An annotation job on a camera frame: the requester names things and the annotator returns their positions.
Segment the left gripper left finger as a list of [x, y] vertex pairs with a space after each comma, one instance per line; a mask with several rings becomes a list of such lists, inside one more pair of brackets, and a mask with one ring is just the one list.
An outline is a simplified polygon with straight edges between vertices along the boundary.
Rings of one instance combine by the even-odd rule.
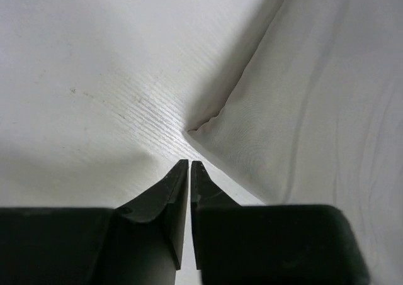
[[2, 284], [174, 284], [188, 161], [118, 208], [2, 208]]

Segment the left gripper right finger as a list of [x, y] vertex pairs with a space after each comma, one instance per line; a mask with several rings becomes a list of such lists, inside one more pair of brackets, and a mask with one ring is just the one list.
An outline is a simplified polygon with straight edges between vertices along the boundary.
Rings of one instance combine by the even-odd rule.
[[329, 205], [242, 206], [191, 165], [191, 225], [204, 284], [370, 284], [343, 213]]

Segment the grey cloth placemat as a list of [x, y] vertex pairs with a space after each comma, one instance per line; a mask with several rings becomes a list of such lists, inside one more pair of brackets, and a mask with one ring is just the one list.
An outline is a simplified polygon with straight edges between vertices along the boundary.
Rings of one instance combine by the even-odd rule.
[[190, 137], [262, 201], [340, 208], [372, 283], [402, 283], [402, 0], [284, 0]]

